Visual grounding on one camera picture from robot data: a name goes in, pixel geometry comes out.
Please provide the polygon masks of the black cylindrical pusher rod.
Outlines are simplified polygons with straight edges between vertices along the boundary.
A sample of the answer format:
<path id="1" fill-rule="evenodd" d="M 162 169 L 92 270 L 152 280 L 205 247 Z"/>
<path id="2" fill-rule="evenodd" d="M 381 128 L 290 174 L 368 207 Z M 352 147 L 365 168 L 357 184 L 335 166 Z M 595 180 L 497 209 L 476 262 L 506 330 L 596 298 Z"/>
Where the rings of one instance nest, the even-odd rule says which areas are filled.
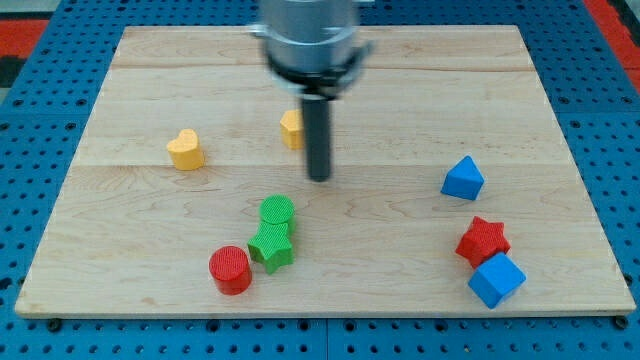
<path id="1" fill-rule="evenodd" d="M 301 100 L 306 169 L 310 180 L 324 182 L 331 176 L 331 111 L 324 98 Z"/>

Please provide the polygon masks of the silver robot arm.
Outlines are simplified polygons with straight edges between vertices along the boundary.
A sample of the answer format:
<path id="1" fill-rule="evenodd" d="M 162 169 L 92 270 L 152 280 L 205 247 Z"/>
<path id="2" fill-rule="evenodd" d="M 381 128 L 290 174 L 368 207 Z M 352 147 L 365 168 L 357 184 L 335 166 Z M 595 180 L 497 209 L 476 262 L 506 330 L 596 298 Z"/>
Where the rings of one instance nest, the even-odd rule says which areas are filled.
<path id="1" fill-rule="evenodd" d="M 307 176 L 332 175 L 330 103 L 360 76 L 372 42 L 356 43 L 352 0 L 260 0 L 251 32 L 273 78 L 300 101 Z"/>

